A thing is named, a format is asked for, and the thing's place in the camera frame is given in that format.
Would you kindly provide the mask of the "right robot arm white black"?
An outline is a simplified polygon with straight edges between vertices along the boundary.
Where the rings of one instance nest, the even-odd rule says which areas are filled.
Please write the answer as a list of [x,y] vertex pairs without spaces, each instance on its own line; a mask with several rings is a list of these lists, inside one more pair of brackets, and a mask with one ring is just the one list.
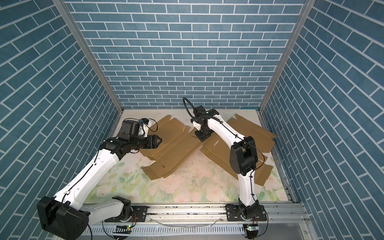
[[239,205],[247,214],[259,209],[259,201],[255,195],[255,171],[258,162],[258,149],[254,139],[237,132],[215,109],[205,110],[203,106],[193,107],[189,114],[191,123],[197,129],[195,135],[200,141],[208,139],[216,133],[230,149],[230,166],[238,175],[240,185]]

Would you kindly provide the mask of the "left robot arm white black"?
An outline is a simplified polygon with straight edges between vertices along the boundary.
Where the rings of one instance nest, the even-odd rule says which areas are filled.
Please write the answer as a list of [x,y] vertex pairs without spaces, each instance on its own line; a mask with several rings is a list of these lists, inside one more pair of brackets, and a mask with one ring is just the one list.
[[101,204],[85,206],[85,200],[103,176],[125,155],[141,149],[156,149],[162,142],[157,135],[148,135],[154,119],[127,118],[115,137],[101,143],[95,156],[65,187],[53,197],[43,197],[37,204],[41,227],[64,240],[75,240],[91,226],[108,219],[136,225],[137,214],[131,201],[115,196]]

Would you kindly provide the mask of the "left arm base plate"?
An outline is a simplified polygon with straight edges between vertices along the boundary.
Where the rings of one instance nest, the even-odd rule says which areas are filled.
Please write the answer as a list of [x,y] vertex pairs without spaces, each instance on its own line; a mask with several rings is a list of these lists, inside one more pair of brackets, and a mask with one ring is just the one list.
[[126,216],[117,216],[113,218],[106,219],[106,223],[143,223],[146,221],[148,206],[131,206],[129,210],[128,217]]

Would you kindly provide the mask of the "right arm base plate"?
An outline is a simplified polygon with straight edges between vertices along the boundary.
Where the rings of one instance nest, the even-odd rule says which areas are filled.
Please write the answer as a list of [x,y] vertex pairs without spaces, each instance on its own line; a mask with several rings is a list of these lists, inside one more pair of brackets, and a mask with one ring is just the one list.
[[266,221],[267,213],[263,205],[253,204],[245,207],[244,205],[225,205],[228,222],[240,221]]

